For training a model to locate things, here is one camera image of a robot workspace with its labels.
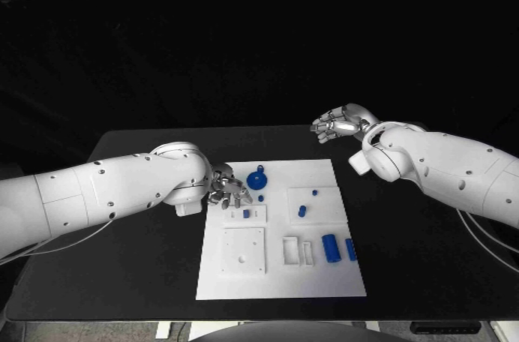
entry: floor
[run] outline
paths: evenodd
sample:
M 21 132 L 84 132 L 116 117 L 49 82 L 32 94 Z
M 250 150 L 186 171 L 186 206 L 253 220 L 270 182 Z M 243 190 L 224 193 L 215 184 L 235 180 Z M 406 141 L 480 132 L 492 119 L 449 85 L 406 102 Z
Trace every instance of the floor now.
M 410 322 L 380 322 L 382 333 L 416 342 L 499 342 L 488 322 L 479 334 L 416 335 Z M 0 332 L 0 342 L 152 342 L 189 340 L 191 323 L 172 325 L 171 338 L 155 340 L 156 322 L 31 322 L 8 323 Z

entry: power strip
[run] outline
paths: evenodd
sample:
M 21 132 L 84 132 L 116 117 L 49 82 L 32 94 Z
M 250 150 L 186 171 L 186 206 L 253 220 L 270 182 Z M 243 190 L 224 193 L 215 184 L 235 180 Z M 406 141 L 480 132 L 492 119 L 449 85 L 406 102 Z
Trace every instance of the power strip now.
M 482 329 L 480 322 L 411 322 L 408 327 L 416 335 L 476 335 Z

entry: small blue block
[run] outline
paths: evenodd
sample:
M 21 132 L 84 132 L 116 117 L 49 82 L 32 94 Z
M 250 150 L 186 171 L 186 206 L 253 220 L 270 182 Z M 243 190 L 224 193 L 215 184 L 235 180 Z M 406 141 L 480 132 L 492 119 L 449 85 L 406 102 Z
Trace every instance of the small blue block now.
M 355 254 L 354 241 L 351 238 L 346 238 L 346 248 L 348 248 L 349 260 L 357 261 L 358 255 Z
M 300 213 L 299 213 L 300 217 L 305 217 L 306 216 L 306 205 L 303 205 L 300 207 Z

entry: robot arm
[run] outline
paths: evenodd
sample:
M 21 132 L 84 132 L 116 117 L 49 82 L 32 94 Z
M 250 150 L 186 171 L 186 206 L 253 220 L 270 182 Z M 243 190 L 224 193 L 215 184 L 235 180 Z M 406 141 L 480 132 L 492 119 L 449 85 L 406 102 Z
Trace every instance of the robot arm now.
M 186 142 L 0 181 L 0 257 L 160 202 L 176 207 L 179 216 L 198 213 L 208 191 L 225 194 L 227 200 L 231 192 L 235 201 L 253 203 L 231 167 L 224 164 L 214 171 L 198 147 Z
M 440 202 L 519 228 L 518 158 L 472 139 L 380 122 L 359 107 L 333 109 L 310 128 L 320 143 L 354 134 L 362 137 L 362 150 L 349 159 L 357 172 L 374 170 L 390 182 L 408 179 Z M 342 113 L 354 109 L 358 116 Z

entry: black table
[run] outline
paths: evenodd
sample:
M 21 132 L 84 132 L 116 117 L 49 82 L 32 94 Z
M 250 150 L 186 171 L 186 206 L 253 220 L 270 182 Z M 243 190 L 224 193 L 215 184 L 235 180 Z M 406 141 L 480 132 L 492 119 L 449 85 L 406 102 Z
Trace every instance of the black table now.
M 518 319 L 519 275 L 480 248 L 456 210 L 413 182 L 355 173 L 354 138 L 320 145 L 309 126 L 124 130 L 101 138 L 90 160 L 150 152 L 175 141 L 195 143 L 212 163 L 332 159 L 368 297 L 196 301 L 207 207 L 178 217 L 162 204 L 75 247 L 32 257 L 9 319 Z M 62 236 L 49 248 L 97 228 Z

